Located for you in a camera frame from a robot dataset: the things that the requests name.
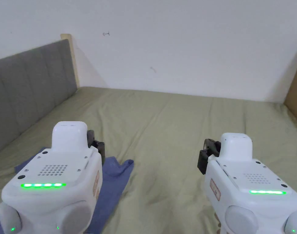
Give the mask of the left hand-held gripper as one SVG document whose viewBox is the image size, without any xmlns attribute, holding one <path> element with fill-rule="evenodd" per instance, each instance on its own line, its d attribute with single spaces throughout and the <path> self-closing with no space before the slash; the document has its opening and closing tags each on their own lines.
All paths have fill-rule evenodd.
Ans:
<svg viewBox="0 0 297 234">
<path fill-rule="evenodd" d="M 105 143 L 81 121 L 58 122 L 50 148 L 2 189 L 4 234 L 83 234 L 103 183 Z"/>
</svg>

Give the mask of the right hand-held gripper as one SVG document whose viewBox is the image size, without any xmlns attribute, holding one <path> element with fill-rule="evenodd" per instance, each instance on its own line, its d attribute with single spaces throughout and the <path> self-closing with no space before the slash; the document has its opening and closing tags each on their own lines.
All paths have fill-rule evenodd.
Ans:
<svg viewBox="0 0 297 234">
<path fill-rule="evenodd" d="M 248 135 L 206 139 L 198 169 L 220 234 L 297 234 L 297 192 L 253 158 Z"/>
</svg>

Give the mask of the person's right hand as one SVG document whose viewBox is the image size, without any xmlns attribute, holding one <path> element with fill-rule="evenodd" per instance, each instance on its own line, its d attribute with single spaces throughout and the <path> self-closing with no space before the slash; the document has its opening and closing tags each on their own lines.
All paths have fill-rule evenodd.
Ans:
<svg viewBox="0 0 297 234">
<path fill-rule="evenodd" d="M 218 222 L 218 230 L 217 230 L 216 234 L 220 234 L 221 233 L 221 222 L 220 222 L 220 220 L 219 220 L 219 218 L 218 218 L 218 216 L 217 216 L 216 213 L 214 213 L 214 217 L 215 217 L 215 219 Z"/>
</svg>

